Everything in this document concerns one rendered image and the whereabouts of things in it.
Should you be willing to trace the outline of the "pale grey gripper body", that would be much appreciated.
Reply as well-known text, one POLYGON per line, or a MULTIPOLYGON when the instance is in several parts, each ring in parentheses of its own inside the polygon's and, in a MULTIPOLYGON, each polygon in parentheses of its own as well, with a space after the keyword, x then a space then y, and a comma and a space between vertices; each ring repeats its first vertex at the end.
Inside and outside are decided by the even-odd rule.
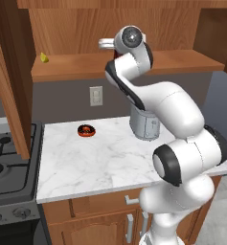
POLYGON ((102 50, 114 50, 114 39, 113 38, 101 38, 98 42, 98 46, 102 50))

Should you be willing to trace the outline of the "open wooden cabinet door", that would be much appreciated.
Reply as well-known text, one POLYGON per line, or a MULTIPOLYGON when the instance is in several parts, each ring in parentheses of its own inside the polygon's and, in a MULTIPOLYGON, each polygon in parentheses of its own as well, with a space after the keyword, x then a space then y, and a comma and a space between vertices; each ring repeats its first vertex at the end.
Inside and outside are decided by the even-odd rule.
POLYGON ((29 159, 33 80, 16 0, 0 0, 0 98, 16 151, 29 159))
POLYGON ((227 73, 227 9, 202 9, 193 48, 224 65, 227 73))

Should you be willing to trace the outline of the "red and black donut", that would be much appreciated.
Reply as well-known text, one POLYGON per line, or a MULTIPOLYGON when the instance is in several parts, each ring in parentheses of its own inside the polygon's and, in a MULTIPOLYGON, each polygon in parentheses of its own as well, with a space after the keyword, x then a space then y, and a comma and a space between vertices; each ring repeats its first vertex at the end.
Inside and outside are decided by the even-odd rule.
POLYGON ((92 137, 96 133, 96 129, 90 124, 82 124, 78 127, 78 134, 81 137, 92 137))

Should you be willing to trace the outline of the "grey cylindrical appliance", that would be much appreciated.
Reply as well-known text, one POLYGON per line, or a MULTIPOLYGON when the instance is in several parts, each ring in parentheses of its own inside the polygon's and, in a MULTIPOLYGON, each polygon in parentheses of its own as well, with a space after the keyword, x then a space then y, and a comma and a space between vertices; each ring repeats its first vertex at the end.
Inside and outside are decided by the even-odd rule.
POLYGON ((142 111, 135 105, 130 107, 130 128, 136 138, 143 141, 154 141, 160 135, 160 121, 151 112, 142 111))

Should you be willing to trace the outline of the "wooden drawer front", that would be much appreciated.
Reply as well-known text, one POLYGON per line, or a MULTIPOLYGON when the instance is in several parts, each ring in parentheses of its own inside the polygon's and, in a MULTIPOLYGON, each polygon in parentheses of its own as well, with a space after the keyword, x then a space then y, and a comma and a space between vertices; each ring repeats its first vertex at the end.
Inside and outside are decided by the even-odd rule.
POLYGON ((125 202, 125 197, 137 199, 140 191, 140 189, 128 189, 71 199, 71 215, 78 217, 90 213, 112 212, 130 208, 130 205, 125 202))

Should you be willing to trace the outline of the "grey gas stove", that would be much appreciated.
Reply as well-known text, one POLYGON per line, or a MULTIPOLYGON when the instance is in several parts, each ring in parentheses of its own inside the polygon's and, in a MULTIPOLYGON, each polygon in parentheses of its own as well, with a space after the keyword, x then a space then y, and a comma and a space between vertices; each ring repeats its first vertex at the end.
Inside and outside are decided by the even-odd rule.
POLYGON ((0 118, 0 245, 49 245, 35 198, 42 134, 42 124, 34 122, 31 157, 24 160, 16 152, 8 121, 0 118), (17 208, 30 209, 31 214, 15 217, 17 208))

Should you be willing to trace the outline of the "wooden wall cabinet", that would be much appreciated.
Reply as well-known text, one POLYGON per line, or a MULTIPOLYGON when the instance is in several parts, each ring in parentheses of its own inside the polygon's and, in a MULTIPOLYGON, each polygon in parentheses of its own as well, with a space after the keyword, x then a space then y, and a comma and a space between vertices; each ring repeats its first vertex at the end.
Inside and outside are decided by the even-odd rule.
POLYGON ((28 12, 35 51, 47 64, 32 62, 35 82, 102 78, 112 51, 98 47, 126 25, 139 27, 153 51, 152 75, 221 71, 222 60, 200 50, 201 12, 227 17, 227 0, 16 0, 28 12))

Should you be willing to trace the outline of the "white wall outlet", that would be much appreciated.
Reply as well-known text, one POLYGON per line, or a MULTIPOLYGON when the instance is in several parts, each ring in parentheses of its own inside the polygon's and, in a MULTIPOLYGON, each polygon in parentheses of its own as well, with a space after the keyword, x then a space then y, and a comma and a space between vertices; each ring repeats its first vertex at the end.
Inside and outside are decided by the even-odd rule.
POLYGON ((102 105, 102 87, 95 86, 89 88, 90 92, 90 105, 101 106, 102 105))

